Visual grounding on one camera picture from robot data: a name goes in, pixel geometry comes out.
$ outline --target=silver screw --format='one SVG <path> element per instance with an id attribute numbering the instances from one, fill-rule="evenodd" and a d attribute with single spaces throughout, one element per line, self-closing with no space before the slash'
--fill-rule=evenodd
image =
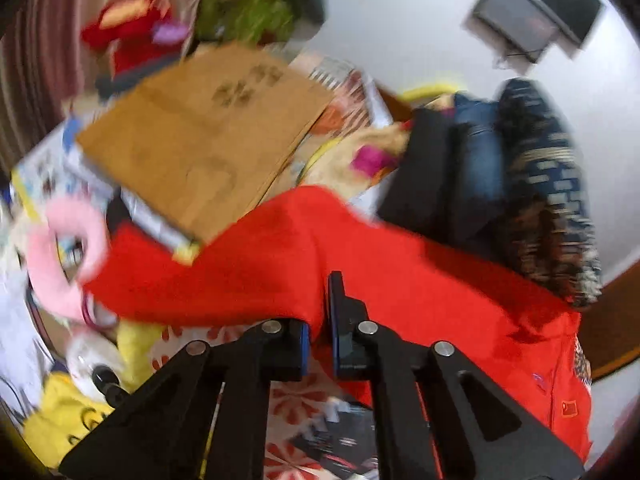
<path id="1" fill-rule="evenodd" d="M 438 341 L 433 348 L 436 354 L 444 357 L 449 357 L 456 351 L 455 347 L 449 341 Z"/>
<path id="2" fill-rule="evenodd" d="M 363 334 L 372 335 L 378 331 L 378 326 L 373 321 L 361 321 L 358 324 L 358 330 Z"/>
<path id="3" fill-rule="evenodd" d="M 191 341 L 187 345 L 187 354 L 189 355 L 201 355 L 207 349 L 207 344 L 204 341 Z"/>
<path id="4" fill-rule="evenodd" d="M 262 324 L 262 330 L 267 334 L 277 334 L 282 330 L 282 325 L 275 319 L 270 319 Z"/>

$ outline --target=brown paper bag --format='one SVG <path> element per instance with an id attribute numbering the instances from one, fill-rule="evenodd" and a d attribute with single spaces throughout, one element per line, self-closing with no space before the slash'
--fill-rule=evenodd
<path id="1" fill-rule="evenodd" d="M 145 80 L 78 143 L 208 242 L 257 205 L 332 97 L 266 52 L 230 44 Z"/>

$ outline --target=red plush toy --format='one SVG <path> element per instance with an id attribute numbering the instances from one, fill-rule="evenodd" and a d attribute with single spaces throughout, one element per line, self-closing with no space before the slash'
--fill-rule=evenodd
<path id="1" fill-rule="evenodd" d="M 147 61 L 180 52 L 186 35 L 176 37 L 173 44 L 154 42 L 159 25 L 173 23 L 169 0 L 113 0 L 95 22 L 82 29 L 81 39 L 97 52 L 119 40 L 110 57 L 114 77 Z"/>

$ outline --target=red jacket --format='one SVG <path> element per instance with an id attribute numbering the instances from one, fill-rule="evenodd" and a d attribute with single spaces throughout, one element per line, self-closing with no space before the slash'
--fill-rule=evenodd
<path id="1" fill-rule="evenodd" d="M 408 341 L 449 340 L 582 459 L 591 398 L 574 374 L 580 315 L 514 272 L 388 225 L 357 219 L 319 187 L 244 216 L 185 267 L 131 225 L 86 288 L 117 314 L 178 326 L 295 317 L 316 338 L 326 278 Z M 330 352 L 316 351 L 330 369 Z M 369 400 L 362 384 L 349 387 Z"/>

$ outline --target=striped curtain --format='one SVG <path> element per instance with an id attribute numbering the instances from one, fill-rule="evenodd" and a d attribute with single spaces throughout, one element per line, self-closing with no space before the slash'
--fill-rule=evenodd
<path id="1" fill-rule="evenodd" d="M 27 0 L 0 40 L 0 169 L 11 168 L 62 120 L 61 102 L 91 90 L 96 57 L 82 26 L 109 0 Z M 171 0 L 191 24 L 196 0 Z"/>

